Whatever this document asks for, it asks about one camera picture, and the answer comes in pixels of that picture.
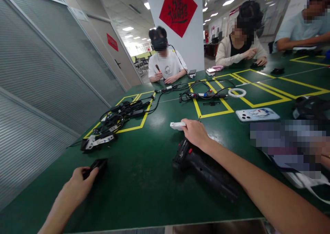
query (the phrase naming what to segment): green workbench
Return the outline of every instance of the green workbench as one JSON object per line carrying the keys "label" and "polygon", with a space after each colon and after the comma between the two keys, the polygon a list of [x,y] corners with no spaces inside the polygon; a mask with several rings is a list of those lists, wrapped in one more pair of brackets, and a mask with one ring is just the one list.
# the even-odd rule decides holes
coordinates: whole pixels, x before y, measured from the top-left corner
{"label": "green workbench", "polygon": [[[220,85],[210,82],[217,91],[221,86],[230,86],[228,82],[221,82],[222,79],[231,79],[247,91],[244,99],[228,98],[222,100],[222,104],[204,106],[193,100],[179,103],[179,92],[171,92],[161,97],[155,112],[130,120],[118,134],[118,139],[104,144],[101,150],[83,155],[79,146],[68,148],[1,212],[0,232],[36,233],[73,170],[89,166],[98,158],[109,158],[108,170],[75,211],[65,228],[66,233],[263,218],[243,191],[232,204],[193,172],[183,176],[173,170],[172,159],[184,133],[171,129],[169,124],[183,118],[198,119],[199,114],[210,137],[329,214],[330,205],[322,203],[307,190],[293,187],[261,151],[250,145],[249,124],[241,123],[235,114],[236,110],[264,106],[273,109],[281,119],[292,119],[291,109],[296,96],[314,94],[330,99],[329,61],[323,57],[300,59],[277,53],[269,56],[265,68],[249,70],[251,63],[217,72],[216,80]],[[267,76],[280,67],[285,67],[285,74],[275,76],[280,78]],[[203,79],[211,80],[212,77],[201,71],[194,79],[184,77],[180,81],[191,83]],[[142,99],[163,87],[161,84],[135,86],[123,100]],[[204,93],[206,87],[200,84],[193,90]],[[326,195],[322,186],[316,190],[320,195]]]}

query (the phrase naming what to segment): white ring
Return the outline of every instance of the white ring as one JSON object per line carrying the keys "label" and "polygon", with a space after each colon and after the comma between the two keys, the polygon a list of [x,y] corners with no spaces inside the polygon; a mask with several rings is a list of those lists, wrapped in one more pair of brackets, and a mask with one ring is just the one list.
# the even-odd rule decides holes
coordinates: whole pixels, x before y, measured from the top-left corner
{"label": "white ring", "polygon": [[[235,94],[232,93],[233,91],[240,91],[240,92],[242,92],[242,94],[240,94],[240,95],[235,95]],[[244,96],[246,95],[246,91],[243,90],[243,89],[238,89],[238,88],[230,89],[230,90],[228,91],[228,95],[229,95],[229,96],[232,96],[232,97],[240,98],[240,97],[244,97]]]}

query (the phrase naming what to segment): black top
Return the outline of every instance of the black top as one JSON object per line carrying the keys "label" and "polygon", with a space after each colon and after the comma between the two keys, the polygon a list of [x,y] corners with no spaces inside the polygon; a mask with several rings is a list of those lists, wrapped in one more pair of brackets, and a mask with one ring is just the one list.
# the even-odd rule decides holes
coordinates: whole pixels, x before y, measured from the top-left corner
{"label": "black top", "polygon": [[247,38],[246,44],[244,44],[241,49],[236,49],[233,46],[233,42],[231,40],[231,35],[229,35],[229,39],[230,39],[230,44],[231,44],[231,53],[230,53],[230,56],[231,57],[234,56],[234,55],[236,55],[236,54],[245,53],[252,46],[252,39],[251,38]]}

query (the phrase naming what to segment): cartoon phone case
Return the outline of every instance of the cartoon phone case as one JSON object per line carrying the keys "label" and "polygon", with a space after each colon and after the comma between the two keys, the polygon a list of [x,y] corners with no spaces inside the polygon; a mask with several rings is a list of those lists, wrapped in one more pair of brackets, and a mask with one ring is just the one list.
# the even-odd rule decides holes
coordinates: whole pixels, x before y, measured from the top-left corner
{"label": "cartoon phone case", "polygon": [[237,110],[236,114],[242,122],[277,120],[280,118],[280,116],[270,108]]}

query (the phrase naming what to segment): white cardigan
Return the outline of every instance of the white cardigan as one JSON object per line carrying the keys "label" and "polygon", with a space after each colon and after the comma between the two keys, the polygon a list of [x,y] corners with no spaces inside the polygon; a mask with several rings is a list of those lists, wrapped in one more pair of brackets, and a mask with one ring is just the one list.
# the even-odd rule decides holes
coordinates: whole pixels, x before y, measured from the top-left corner
{"label": "white cardigan", "polygon": [[[262,47],[259,42],[258,37],[255,35],[254,42],[252,43],[251,48],[257,48],[257,54],[254,56],[254,59],[260,59],[261,57],[267,57],[268,53]],[[231,43],[229,36],[224,38],[218,47],[217,55],[216,55],[216,65],[229,66],[234,63],[238,63],[244,59],[243,54],[237,54],[234,56],[230,56],[231,54]]]}

